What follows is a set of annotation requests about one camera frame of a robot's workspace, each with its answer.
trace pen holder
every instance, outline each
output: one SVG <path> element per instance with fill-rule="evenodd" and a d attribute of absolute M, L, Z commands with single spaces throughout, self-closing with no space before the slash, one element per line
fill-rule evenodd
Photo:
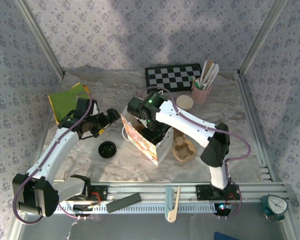
<path fill-rule="evenodd" d="M 211 91 L 211 86 L 206 90 L 200 90 L 196 88 L 194 84 L 192 84 L 191 98 L 194 102 L 202 104 L 207 100 L 210 91 Z"/>

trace blue object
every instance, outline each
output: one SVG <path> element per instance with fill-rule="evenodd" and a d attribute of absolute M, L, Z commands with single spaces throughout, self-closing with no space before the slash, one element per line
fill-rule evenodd
<path fill-rule="evenodd" d="M 239 240 L 239 239 L 231 237 L 231 236 L 224 235 L 224 234 L 216 231 L 214 233 L 214 240 Z"/>

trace small black bowl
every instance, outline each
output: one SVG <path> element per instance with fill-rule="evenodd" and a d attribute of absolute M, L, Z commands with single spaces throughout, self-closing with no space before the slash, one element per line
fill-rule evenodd
<path fill-rule="evenodd" d="M 112 141 L 104 141 L 100 144 L 98 151 L 101 157 L 109 159 L 116 154 L 117 147 Z"/>

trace patterned wall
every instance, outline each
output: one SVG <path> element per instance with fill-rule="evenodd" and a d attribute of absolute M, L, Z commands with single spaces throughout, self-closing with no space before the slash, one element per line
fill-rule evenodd
<path fill-rule="evenodd" d="M 12 179 L 29 168 L 58 77 L 12 0 L 0 1 L 0 239 L 12 217 Z"/>
<path fill-rule="evenodd" d="M 246 74 L 273 168 L 300 225 L 300 0 L 288 1 Z"/>
<path fill-rule="evenodd" d="M 61 67 L 238 69 L 273 0 L 27 0 Z"/>

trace chessboard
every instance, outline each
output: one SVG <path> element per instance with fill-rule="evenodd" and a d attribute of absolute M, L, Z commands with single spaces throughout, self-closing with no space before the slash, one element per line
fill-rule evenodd
<path fill-rule="evenodd" d="M 161 87 L 170 92 L 188 91 L 192 88 L 192 81 L 188 76 L 196 79 L 201 76 L 199 63 L 185 65 L 171 65 L 145 68 L 145 81 L 147 87 Z"/>

